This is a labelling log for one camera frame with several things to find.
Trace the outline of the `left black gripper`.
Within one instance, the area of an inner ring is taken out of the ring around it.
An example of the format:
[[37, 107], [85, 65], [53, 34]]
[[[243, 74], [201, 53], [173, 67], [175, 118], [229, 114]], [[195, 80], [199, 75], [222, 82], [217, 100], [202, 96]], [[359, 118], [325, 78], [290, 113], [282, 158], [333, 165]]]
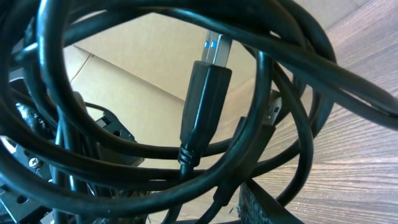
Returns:
[[[92, 119], [84, 111], [87, 104], [81, 98], [74, 99], [72, 95], [63, 62], [57, 65], [42, 65], [41, 67], [47, 79], [47, 84], [53, 93], [54, 100], [63, 109], [59, 112], [62, 121], [72, 119], [75, 121], [72, 124], [72, 128], [74, 130], [82, 129], [82, 125], [78, 124], [78, 118], [72, 114], [73, 111], [67, 109], [67, 103], [70, 103], [72, 108], [83, 116], [83, 121], [88, 123], [89, 127], [94, 128], [96, 134], [110, 140], [123, 141], [126, 139], [128, 142], [133, 142], [134, 138], [130, 132], [109, 111], [105, 112], [109, 123], [106, 126], [95, 127]], [[34, 152], [48, 162], [51, 161], [53, 156], [55, 158], [54, 166], [61, 169], [64, 173], [75, 174], [79, 178], [83, 178], [88, 182], [93, 181], [107, 189], [112, 187], [111, 184], [105, 183], [102, 177], [96, 176], [94, 172], [94, 166], [103, 166], [106, 160], [109, 159], [108, 155], [101, 156], [100, 161], [86, 159], [80, 155], [71, 154], [52, 143], [45, 142], [23, 122], [10, 95], [9, 85], [6, 83], [1, 85], [1, 126], [5, 130], [6, 136], [19, 141], [25, 147], [31, 142]], [[5, 148], [1, 149], [1, 178], [11, 189], [59, 212], [87, 215], [90, 220], [98, 219], [106, 223], [145, 222], [143, 214], [115, 208], [111, 204], [110, 198], [93, 198], [47, 183], [44, 179], [21, 165], [6, 152]]]

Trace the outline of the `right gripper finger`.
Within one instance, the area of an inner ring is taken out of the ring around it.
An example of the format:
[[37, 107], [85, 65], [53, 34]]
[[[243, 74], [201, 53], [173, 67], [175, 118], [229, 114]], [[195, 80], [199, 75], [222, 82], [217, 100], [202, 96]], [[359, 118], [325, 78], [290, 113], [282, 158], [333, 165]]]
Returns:
[[303, 224], [252, 179], [240, 186], [238, 213], [245, 224]]

